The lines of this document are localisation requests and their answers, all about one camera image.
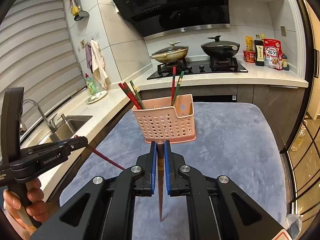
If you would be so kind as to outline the black gas stove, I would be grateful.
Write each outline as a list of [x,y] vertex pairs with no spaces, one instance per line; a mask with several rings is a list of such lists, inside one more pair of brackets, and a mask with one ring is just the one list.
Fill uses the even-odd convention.
[[163,63],[157,66],[157,71],[147,79],[159,79],[163,77],[173,77],[173,68],[176,67],[176,76],[181,72],[184,75],[208,74],[208,73],[247,73],[248,70],[237,61],[236,58],[225,61],[217,61],[214,58],[203,61],[187,62],[185,59],[174,63]]

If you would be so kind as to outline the cream hanging towel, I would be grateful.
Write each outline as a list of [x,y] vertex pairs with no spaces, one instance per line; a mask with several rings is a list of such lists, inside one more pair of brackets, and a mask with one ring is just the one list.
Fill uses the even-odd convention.
[[105,72],[106,63],[99,43],[95,40],[91,40],[91,54],[93,76],[100,83],[101,87],[107,90],[108,75]]

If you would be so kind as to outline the grey-blue plush table cloth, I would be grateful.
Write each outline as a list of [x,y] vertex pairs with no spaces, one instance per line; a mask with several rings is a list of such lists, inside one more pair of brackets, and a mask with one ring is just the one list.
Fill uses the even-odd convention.
[[[272,131],[261,110],[249,103],[194,103],[196,139],[173,144],[173,152],[205,176],[228,176],[281,225],[285,224],[284,169]],[[107,160],[92,154],[63,190],[65,204],[95,176],[115,177],[122,167],[148,153],[132,111],[127,112],[97,147]],[[136,198],[133,239],[188,239],[186,200],[164,196]]]

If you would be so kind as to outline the brown chopstick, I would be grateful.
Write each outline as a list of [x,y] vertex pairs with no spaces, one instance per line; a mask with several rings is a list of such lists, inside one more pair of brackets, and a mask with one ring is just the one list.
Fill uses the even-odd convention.
[[157,144],[159,220],[163,218],[164,144]]

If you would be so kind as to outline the bright red chopstick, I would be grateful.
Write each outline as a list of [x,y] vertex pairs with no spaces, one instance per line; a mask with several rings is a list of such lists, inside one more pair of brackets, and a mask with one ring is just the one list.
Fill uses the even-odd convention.
[[173,66],[172,68],[172,85],[171,85],[171,103],[174,99],[175,94],[175,77],[176,77],[176,66]]
[[122,89],[122,91],[126,94],[126,96],[130,99],[130,101],[136,106],[137,108],[137,104],[135,102],[135,100],[133,98],[131,98],[131,96],[128,94],[128,92],[126,91],[126,89],[124,88],[122,83],[118,83],[118,86]]

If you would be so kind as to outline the stainless steel sink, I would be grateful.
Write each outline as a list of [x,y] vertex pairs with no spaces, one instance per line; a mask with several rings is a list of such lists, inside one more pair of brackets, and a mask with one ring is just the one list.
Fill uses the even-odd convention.
[[43,137],[39,144],[57,142],[72,138],[76,132],[84,126],[93,116],[92,115],[68,115],[57,125],[57,131]]

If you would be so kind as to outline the black range hood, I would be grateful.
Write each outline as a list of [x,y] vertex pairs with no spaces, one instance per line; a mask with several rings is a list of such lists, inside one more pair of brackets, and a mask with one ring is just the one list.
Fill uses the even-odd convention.
[[113,0],[146,40],[201,29],[229,28],[229,0]]

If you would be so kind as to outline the pink perforated utensil holder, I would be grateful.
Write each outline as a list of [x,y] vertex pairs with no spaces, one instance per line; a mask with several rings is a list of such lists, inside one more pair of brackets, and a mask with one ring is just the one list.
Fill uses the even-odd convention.
[[179,95],[171,106],[171,97],[143,101],[146,109],[132,107],[145,142],[171,144],[196,139],[194,102],[191,94]]

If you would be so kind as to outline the green chopstick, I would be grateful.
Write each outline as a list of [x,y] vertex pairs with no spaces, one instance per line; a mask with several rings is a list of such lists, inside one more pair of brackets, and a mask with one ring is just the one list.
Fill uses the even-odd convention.
[[138,100],[138,102],[139,102],[139,104],[141,106],[141,109],[145,109],[145,106],[144,106],[144,104],[142,102],[140,94],[138,93],[138,91],[137,91],[137,89],[136,89],[136,87],[135,87],[135,85],[134,85],[132,80],[130,80],[130,85],[131,85],[131,87],[132,87],[132,89],[133,89],[133,91],[135,93],[135,97],[137,98],[137,100]]
[[178,92],[180,90],[180,86],[181,86],[181,83],[182,83],[183,76],[184,76],[184,71],[181,72],[181,74],[180,74],[180,76],[178,78],[177,86],[175,87],[174,97],[171,100],[171,106],[174,106],[174,104],[175,104],[176,98],[178,96]]

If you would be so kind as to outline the white window blinds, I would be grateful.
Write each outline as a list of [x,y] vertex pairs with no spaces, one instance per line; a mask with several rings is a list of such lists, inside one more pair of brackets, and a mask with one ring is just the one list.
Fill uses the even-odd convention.
[[1,95],[24,87],[48,114],[84,85],[63,0],[16,0],[1,23]]

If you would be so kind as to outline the dark red chopstick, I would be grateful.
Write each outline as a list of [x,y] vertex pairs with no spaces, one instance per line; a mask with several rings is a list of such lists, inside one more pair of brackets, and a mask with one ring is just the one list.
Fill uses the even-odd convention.
[[126,91],[128,92],[128,94],[131,96],[131,98],[133,98],[137,104],[137,108],[138,109],[143,109],[142,104],[140,103],[139,99],[137,98],[137,96],[132,92],[132,90],[129,88],[129,86],[127,85],[126,82],[123,83],[124,88],[126,89]]

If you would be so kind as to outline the maroon chopstick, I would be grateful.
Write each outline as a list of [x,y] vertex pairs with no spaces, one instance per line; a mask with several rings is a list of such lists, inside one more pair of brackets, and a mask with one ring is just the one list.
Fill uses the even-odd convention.
[[100,158],[104,159],[105,161],[107,161],[108,163],[112,164],[113,166],[115,166],[115,167],[117,167],[117,168],[119,168],[121,170],[125,170],[124,167],[122,167],[121,165],[119,165],[115,161],[111,160],[107,156],[103,155],[101,152],[97,151],[93,146],[90,146],[88,144],[88,140],[87,140],[86,137],[80,137],[78,135],[75,135],[74,137],[72,137],[72,139],[80,140],[82,142],[82,144],[84,144],[86,142],[87,144],[85,145],[85,148],[89,149],[92,153],[96,154],[97,156],[99,156]]

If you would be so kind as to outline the red cereal bag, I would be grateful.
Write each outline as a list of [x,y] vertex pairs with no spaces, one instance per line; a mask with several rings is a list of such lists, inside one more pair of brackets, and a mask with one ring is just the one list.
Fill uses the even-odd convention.
[[265,38],[264,43],[264,63],[266,67],[282,70],[282,49],[281,42],[276,39]]

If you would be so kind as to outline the red instant noodle cup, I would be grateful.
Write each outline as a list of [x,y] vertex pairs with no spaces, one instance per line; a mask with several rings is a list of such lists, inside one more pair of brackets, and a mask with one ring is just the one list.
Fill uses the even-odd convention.
[[247,63],[255,63],[255,52],[251,50],[243,51],[244,61]]

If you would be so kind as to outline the green dish soap bottle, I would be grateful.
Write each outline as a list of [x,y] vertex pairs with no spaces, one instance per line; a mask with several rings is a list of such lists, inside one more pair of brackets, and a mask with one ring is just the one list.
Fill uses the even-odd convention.
[[97,94],[98,91],[95,86],[95,83],[94,83],[93,79],[91,77],[89,77],[89,75],[87,73],[85,74],[85,79],[86,79],[87,87],[88,87],[90,94],[91,95]]

